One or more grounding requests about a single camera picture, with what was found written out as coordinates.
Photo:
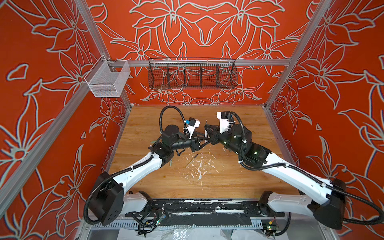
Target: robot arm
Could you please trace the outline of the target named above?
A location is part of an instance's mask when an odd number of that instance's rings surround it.
[[[252,132],[242,124],[234,124],[230,115],[229,111],[218,112],[217,118],[220,125],[205,125],[211,143],[221,143],[230,151],[238,155],[242,154],[242,161],[239,160],[239,163],[246,169],[261,170],[274,175],[303,193],[302,195],[281,195],[264,192],[259,202],[261,212],[265,215],[274,212],[304,214],[315,217],[328,227],[341,229],[345,210],[345,196],[325,186],[345,190],[345,183],[338,179],[331,182],[328,179],[308,173],[283,160],[269,149],[253,143]],[[245,136],[242,136],[242,127],[245,129]],[[240,153],[242,143],[244,143],[243,152]]]
[[[274,175],[297,188],[301,195],[282,195],[266,191],[260,197],[258,207],[261,214],[273,216],[277,212],[293,212],[313,216],[319,222],[334,229],[341,229],[344,219],[345,196],[349,196],[370,205],[379,212],[379,217],[369,221],[351,220],[358,224],[378,224],[384,219],[383,211],[365,199],[345,192],[346,185],[339,179],[332,182],[308,173],[299,167],[278,157],[269,149],[252,142],[252,132],[241,122],[235,124],[232,112],[218,112],[220,125],[205,124],[205,134],[196,132],[200,121],[194,118],[184,120],[185,133],[181,133],[176,125],[168,125],[161,136],[150,147],[151,152],[132,166],[109,175],[102,173],[89,195],[84,207],[84,220],[89,224],[101,222],[111,223],[120,214],[140,212],[151,200],[143,192],[126,194],[128,190],[149,173],[168,163],[176,151],[179,156],[185,148],[192,152],[202,149],[205,145],[221,143],[225,148],[239,155],[239,164],[248,170],[261,170]],[[88,217],[88,208],[98,220]]]

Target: basket divider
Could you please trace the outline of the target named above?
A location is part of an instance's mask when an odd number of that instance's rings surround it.
[[[184,75],[184,86],[187,86],[187,79],[185,78],[185,63],[183,63],[183,75]]]
[[[200,87],[203,88],[203,69],[200,63]]]
[[[152,63],[150,61],[149,61],[149,71],[151,72],[151,76],[152,76],[152,80],[150,81],[149,87],[153,89],[153,85],[155,84],[155,76],[153,76]]]
[[[233,81],[234,81],[234,79],[233,79],[233,77],[232,77],[232,72],[233,72],[233,68],[234,68],[234,67],[235,67],[235,62],[232,63],[231,73],[229,74],[229,81],[231,82],[232,88],[234,88],[234,87],[233,87]]]
[[[220,81],[219,81],[219,70],[218,70],[218,64],[216,63],[216,85],[217,88],[220,88]]]
[[[168,88],[170,88],[169,63],[167,63],[167,81],[168,81]]]

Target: stick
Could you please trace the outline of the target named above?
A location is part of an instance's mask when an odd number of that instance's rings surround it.
[[[187,167],[193,162],[193,160],[195,160],[195,158],[197,157],[197,155],[198,155],[198,154],[196,154],[196,156],[194,156],[194,157],[192,158],[192,160],[188,163],[188,165],[187,165],[185,168],[187,168]]]

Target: enclosure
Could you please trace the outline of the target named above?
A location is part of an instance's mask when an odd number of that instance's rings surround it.
[[[200,120],[200,132],[206,121],[218,125],[216,112],[234,111],[253,142],[382,208],[383,13],[374,0],[3,1],[0,238],[91,240],[105,230],[115,240],[133,230],[121,219],[87,225],[84,204],[102,172],[147,154],[168,105]],[[168,124],[182,129],[176,111],[164,115]],[[197,153],[175,156],[131,190],[155,199],[298,194],[219,144]],[[346,198],[344,217],[376,216]],[[286,216],[276,219],[284,227]],[[258,229],[252,221],[219,230]],[[383,231],[346,222],[335,231],[293,215],[287,239]]]

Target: wooden tabletop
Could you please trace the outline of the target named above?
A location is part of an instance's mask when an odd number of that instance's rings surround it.
[[[242,106],[178,106],[185,119],[201,121],[199,132],[204,132],[205,121],[219,125],[216,112],[234,111],[252,131],[252,141],[269,148],[282,157],[261,107]],[[159,136],[159,115],[163,107],[134,106],[129,115],[109,173],[129,167],[148,153],[148,146]],[[182,120],[175,109],[163,115],[163,129],[170,124],[182,129]],[[192,158],[195,160],[186,168]],[[131,189],[145,191],[152,198],[233,198],[257,199],[270,190],[281,194],[298,194],[298,190],[284,181],[264,172],[244,169],[235,153],[221,144],[207,145],[192,153],[188,148],[169,163],[156,170]]]

